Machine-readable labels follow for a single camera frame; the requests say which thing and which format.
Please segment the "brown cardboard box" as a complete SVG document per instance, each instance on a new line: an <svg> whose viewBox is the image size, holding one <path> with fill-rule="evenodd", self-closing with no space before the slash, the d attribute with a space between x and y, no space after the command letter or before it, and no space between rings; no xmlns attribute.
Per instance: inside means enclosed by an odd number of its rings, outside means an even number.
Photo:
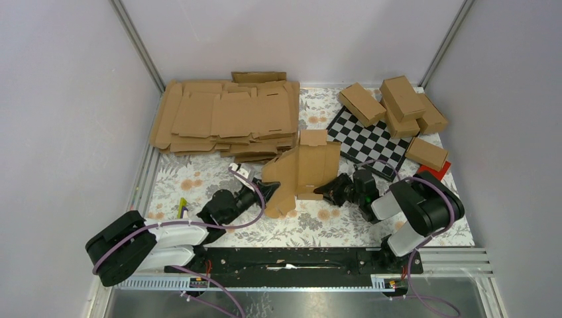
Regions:
<svg viewBox="0 0 562 318"><path fill-rule="evenodd" d="M313 191L338 176L340 151L341 143L330 141L328 130L300 131L298 144L262 169L264 182L280 184L268 200L264 214L277 219L294 210L297 199L322 200L322 195Z"/></svg>

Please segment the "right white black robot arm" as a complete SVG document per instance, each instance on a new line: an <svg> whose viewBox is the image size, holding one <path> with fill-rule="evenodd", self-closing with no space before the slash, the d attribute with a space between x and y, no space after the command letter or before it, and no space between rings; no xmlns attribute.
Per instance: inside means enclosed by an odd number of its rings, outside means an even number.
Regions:
<svg viewBox="0 0 562 318"><path fill-rule="evenodd" d="M446 231L465 216L462 201L433 174L422 171L390 185L381 194L371 172L356 170L340 174L313 191L333 205L357 205L369 223L379 223L403 214L406 222L381 242L380 264L390 273L406 265L406 256L429 238Z"/></svg>

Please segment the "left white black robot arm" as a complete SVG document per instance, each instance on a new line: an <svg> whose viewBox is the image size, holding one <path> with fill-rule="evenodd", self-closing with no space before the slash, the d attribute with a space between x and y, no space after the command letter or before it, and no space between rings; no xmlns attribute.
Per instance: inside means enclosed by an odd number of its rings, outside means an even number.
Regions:
<svg viewBox="0 0 562 318"><path fill-rule="evenodd" d="M93 273L105 287L115 286L135 272L163 266L183 266L198 272L205 266L199 245L210 244L232 228L232 222L253 205L262 207L280 182L253 179L239 191L216 191L194 220L159 223L128 211L85 244Z"/></svg>

